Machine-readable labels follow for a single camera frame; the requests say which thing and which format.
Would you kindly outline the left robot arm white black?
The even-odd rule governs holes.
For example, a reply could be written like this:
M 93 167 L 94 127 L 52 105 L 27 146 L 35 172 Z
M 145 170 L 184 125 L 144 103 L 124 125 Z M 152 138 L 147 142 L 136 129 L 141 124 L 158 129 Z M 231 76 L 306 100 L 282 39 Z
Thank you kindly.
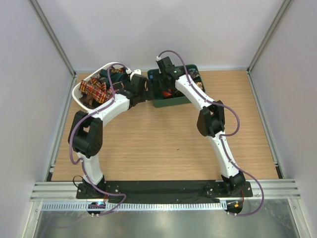
M 147 99 L 146 82 L 145 76 L 134 73 L 130 76 L 130 82 L 100 108 L 89 112 L 78 111 L 74 116 L 68 138 L 69 156 L 72 164 L 81 164 L 84 173 L 82 184 L 93 198 L 118 196 L 106 191 L 105 177 L 100 168 L 103 131 L 116 116 Z

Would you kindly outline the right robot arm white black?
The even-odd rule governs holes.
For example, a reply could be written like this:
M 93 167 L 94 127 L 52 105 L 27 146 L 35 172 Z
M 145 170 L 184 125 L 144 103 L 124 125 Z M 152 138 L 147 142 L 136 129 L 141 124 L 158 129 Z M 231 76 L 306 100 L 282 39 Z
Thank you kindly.
M 245 185 L 246 179 L 239 170 L 226 139 L 224 104 L 209 97 L 190 77 L 187 69 L 180 70 L 169 57 L 157 57 L 156 61 L 163 77 L 162 84 L 174 86 L 199 111 L 197 129 L 210 141 L 219 161 L 223 191 L 228 196 L 235 196 Z

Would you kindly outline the orange navy striped tie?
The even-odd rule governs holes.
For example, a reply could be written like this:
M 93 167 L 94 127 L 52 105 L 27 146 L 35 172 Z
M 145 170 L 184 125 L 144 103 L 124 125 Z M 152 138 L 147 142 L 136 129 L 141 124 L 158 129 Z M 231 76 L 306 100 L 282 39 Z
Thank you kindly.
M 162 91 L 162 96 L 165 99 L 173 98 L 173 92 L 172 91 Z

